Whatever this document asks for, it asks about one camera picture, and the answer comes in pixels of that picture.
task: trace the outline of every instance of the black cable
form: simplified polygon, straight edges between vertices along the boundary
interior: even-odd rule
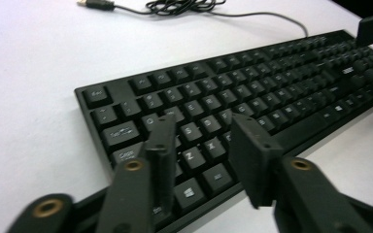
[[[218,17],[251,17],[262,15],[280,17],[301,27],[305,34],[305,37],[308,37],[308,30],[304,24],[293,18],[286,17],[278,13],[257,12],[239,15],[229,15],[213,12],[213,9],[217,5],[222,5],[225,2],[226,0],[155,0],[146,4],[146,8],[149,9],[147,12],[139,12],[120,5],[115,5],[114,2],[108,0],[79,0],[78,4],[89,8],[95,8],[104,11],[113,11],[114,9],[121,9],[138,15],[158,15],[162,17],[174,17],[185,12],[207,13]]]

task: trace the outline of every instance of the black keyboard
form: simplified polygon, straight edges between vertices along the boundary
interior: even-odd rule
[[[176,203],[168,215],[152,211],[157,232],[176,232],[242,190],[227,160],[232,113],[255,118],[297,156],[373,106],[373,50],[334,31],[75,92],[111,175],[159,117],[175,115]]]

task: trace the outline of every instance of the white table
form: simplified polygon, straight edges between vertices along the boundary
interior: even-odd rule
[[[142,10],[147,1],[119,4]],[[219,12],[276,12],[310,35],[359,17],[325,0],[228,0]],[[0,1],[0,232],[31,201],[68,193],[80,201],[108,185],[73,90],[154,69],[303,36],[276,17],[141,17],[74,1]],[[340,191],[373,205],[373,109],[301,156]],[[276,232],[271,208],[237,195],[183,232]]]

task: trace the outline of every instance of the usb plug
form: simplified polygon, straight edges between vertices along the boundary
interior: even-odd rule
[[[77,4],[82,7],[99,9],[102,11],[113,11],[115,3],[107,0],[78,0]]]

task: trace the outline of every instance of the keyboard frame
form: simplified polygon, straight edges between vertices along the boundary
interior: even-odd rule
[[[339,32],[345,34],[346,37],[350,37],[350,39],[355,38],[351,34],[346,32],[345,30],[338,30],[338,31],[332,31],[332,32],[328,32],[328,33],[322,33],[322,34],[318,34],[318,35],[315,35],[315,36],[310,36],[309,38],[314,38],[314,37],[317,37],[317,36],[323,36],[323,35],[328,35],[328,34],[331,34],[331,33],[339,33]],[[288,43],[288,42],[294,42],[294,41],[298,41],[298,40],[302,40],[302,39],[285,41],[285,42],[282,42],[282,43],[277,43],[277,44],[273,44],[273,45],[269,45],[269,46],[277,46],[277,45],[280,45],[280,44],[285,44],[285,43]],[[253,48],[253,49],[250,49],[250,50],[263,49],[263,48],[267,48],[269,46]],[[223,54],[223,55],[220,55],[220,56],[215,56],[215,57],[202,59],[202,60],[195,60],[195,61],[191,61],[191,62],[184,63],[184,64],[179,64],[179,65],[175,65],[175,66],[171,66],[171,67],[165,67],[163,69],[158,69],[158,70],[145,72],[145,73],[142,73],[142,74],[137,74],[137,75],[128,76],[128,77],[124,77],[124,78],[117,78],[117,79],[111,80],[111,81],[95,83],[95,84],[91,84],[91,85],[76,88],[75,89],[75,94],[76,94],[76,97],[77,97],[78,102],[80,104],[80,108],[83,112],[83,115],[84,115],[85,122],[86,122],[86,125],[87,125],[88,130],[89,130],[89,133],[90,133],[91,138],[92,138],[92,140],[95,144],[95,147],[97,149],[97,153],[98,153],[98,155],[99,155],[99,157],[102,161],[104,169],[107,172],[107,174],[110,176],[110,178],[113,176],[113,169],[112,169],[112,166],[111,166],[111,162],[108,158],[108,154],[104,149],[104,145],[103,145],[102,140],[100,138],[99,132],[98,132],[95,124],[93,123],[93,119],[92,119],[92,116],[90,114],[93,111],[93,109],[90,109],[87,106],[87,103],[85,101],[85,97],[83,95],[83,91],[85,89],[87,89],[88,87],[91,87],[91,86],[99,85],[99,84],[103,84],[104,86],[107,86],[108,88],[110,88],[110,86],[119,88],[119,92],[116,92],[114,95],[112,95],[110,93],[110,96],[113,100],[112,104],[105,105],[105,106],[115,106],[119,102],[128,100],[129,97],[133,98],[133,96],[137,96],[137,98],[140,98],[140,97],[143,96],[143,95],[136,95],[133,92],[132,86],[128,82],[129,80],[131,80],[131,79],[133,79],[137,76],[147,76],[147,75],[150,75],[154,72],[167,71],[167,70],[170,70],[172,68],[176,68],[176,67],[180,67],[180,66],[186,67],[188,64],[192,64],[194,62],[199,62],[200,64],[205,64],[205,66],[207,68],[206,70],[209,71],[208,77],[212,77],[212,76],[215,75],[215,73],[208,66],[207,61],[209,61],[211,59],[214,59],[214,58],[224,57],[224,56],[227,56],[227,55],[230,55],[230,54],[234,54],[234,53],[238,53],[238,52],[244,52],[244,51],[250,51],[250,50],[235,51],[235,52],[229,53],[229,54]],[[180,84],[172,85],[172,86],[180,86],[182,84],[184,84],[184,83],[180,83]],[[149,92],[149,93],[158,93],[161,90],[156,90],[156,91],[152,91],[152,92]],[[314,144],[318,143],[319,141],[321,141],[322,139],[324,139],[325,137],[327,137],[328,135],[330,135],[331,133],[333,133],[334,131],[336,131],[340,127],[344,126],[345,124],[347,124],[351,120],[355,119],[356,117],[359,117],[361,114],[368,111],[372,107],[373,107],[373,99],[368,101],[365,104],[362,104],[358,109],[352,111],[347,116],[339,119],[338,121],[336,121],[335,123],[333,123],[329,127],[326,127],[325,130],[316,134],[315,136],[313,136],[312,138],[310,138],[309,140],[307,140],[303,144],[301,144],[301,145],[295,147],[294,149],[288,151],[284,156],[297,156],[299,153],[303,152],[304,150],[306,150],[306,149],[310,148],[311,146],[313,146]],[[189,225],[191,222],[195,221],[196,219],[200,218],[201,216],[204,216],[208,212],[212,211],[215,207],[219,206],[220,204],[222,204],[223,202],[225,202],[229,198],[233,197],[234,195],[236,195],[237,193],[239,193],[242,190],[243,190],[243,187],[240,183],[237,183],[237,184],[233,185],[232,187],[230,187],[229,189],[227,189],[223,193],[215,196],[214,198],[211,198],[209,201],[207,201],[206,203],[204,203],[203,205],[201,205],[197,209],[187,213],[186,215],[183,215],[182,217],[173,221],[172,223],[170,223],[166,227],[160,229],[159,231],[157,231],[157,233],[170,233],[170,232],[176,232],[176,231],[181,230],[185,226]],[[93,194],[92,198],[95,198],[95,199],[96,198],[103,198],[105,196],[105,192],[106,192],[106,189],[103,189],[100,192]]]

